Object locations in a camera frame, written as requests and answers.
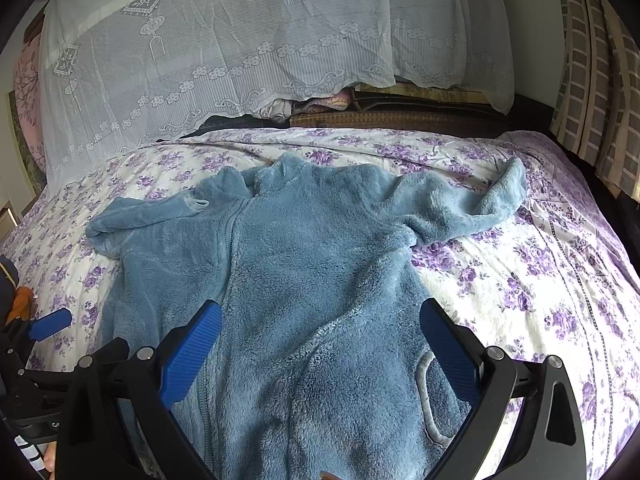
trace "orange object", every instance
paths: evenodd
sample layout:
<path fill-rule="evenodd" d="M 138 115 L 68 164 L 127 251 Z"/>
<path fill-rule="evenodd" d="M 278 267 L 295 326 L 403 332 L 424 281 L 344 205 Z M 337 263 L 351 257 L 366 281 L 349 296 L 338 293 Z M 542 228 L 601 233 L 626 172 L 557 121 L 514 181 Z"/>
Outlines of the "orange object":
<path fill-rule="evenodd" d="M 33 303 L 33 291 L 28 286 L 19 286 L 15 291 L 14 306 L 7 314 L 5 324 L 9 324 L 16 317 L 28 321 L 31 317 L 31 303 Z"/>

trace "wall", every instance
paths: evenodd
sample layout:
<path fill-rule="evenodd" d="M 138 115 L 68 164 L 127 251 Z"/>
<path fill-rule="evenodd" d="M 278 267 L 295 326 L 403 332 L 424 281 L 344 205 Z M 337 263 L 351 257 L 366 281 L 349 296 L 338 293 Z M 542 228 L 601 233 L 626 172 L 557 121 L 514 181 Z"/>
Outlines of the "wall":
<path fill-rule="evenodd" d="M 556 106 L 564 64 L 560 0 L 504 0 L 518 94 Z"/>
<path fill-rule="evenodd" d="M 14 64 L 22 50 L 24 31 L 47 1 L 36 0 L 31 5 L 0 54 L 0 198 L 8 197 L 18 213 L 35 195 L 15 142 L 6 94 L 14 88 Z"/>

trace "silver bolt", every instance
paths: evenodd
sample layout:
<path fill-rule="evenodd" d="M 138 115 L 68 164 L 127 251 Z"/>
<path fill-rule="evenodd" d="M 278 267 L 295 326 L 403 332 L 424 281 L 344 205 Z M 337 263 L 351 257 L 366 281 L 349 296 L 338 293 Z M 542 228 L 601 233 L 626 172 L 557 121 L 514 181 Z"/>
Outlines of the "silver bolt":
<path fill-rule="evenodd" d="M 489 348 L 486 349 L 486 354 L 491 359 L 494 359 L 496 361 L 499 361 L 504 357 L 504 352 L 502 351 L 502 348 L 497 346 L 489 346 Z"/>
<path fill-rule="evenodd" d="M 143 346 L 136 352 L 136 357 L 141 361 L 148 361 L 154 356 L 154 349 L 151 346 Z"/>
<path fill-rule="evenodd" d="M 549 364 L 552 365 L 553 368 L 562 368 L 562 359 L 557 355 L 550 355 Z"/>
<path fill-rule="evenodd" d="M 78 361 L 78 366 L 81 368 L 88 368 L 93 364 L 93 362 L 94 362 L 93 357 L 91 357 L 90 355 L 85 355 L 85 356 L 82 356 Z"/>

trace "brown curtain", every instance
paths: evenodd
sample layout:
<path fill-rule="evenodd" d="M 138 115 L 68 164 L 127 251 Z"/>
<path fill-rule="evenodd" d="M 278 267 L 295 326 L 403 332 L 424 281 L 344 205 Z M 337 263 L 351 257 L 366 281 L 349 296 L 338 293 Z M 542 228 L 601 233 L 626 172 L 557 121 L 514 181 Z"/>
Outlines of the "brown curtain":
<path fill-rule="evenodd" d="M 551 131 L 640 202 L 640 52 L 607 0 L 561 0 L 565 65 Z"/>

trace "pink floral fabric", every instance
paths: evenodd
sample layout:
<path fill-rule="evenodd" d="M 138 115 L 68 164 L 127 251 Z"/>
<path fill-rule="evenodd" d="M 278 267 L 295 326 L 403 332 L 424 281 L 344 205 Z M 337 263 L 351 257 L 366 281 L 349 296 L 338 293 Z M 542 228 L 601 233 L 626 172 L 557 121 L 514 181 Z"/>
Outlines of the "pink floral fabric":
<path fill-rule="evenodd" d="M 435 170 L 482 192 L 498 177 L 499 161 L 521 158 L 529 189 L 512 218 L 416 247 L 412 263 L 447 313 L 485 345 L 516 359 L 562 358 L 582 419 L 588 478 L 599 478 L 640 421 L 640 281 L 582 175 L 534 132 L 487 140 L 380 129 L 222 130 L 111 159 L 56 195 L 43 193 L 0 248 L 38 294 L 39 316 L 63 306 L 74 316 L 71 327 L 36 345 L 30 366 L 69 370 L 93 349 L 117 262 L 95 253 L 84 229 L 113 198 L 164 198 L 223 166 L 271 164 L 285 151 L 327 166 Z M 508 409 L 478 478 L 495 472 L 518 406 Z"/>
<path fill-rule="evenodd" d="M 38 82 L 38 56 L 40 35 L 24 45 L 15 63 L 14 91 L 20 127 L 31 155 L 38 167 L 46 173 L 42 125 L 40 123 L 40 85 Z"/>

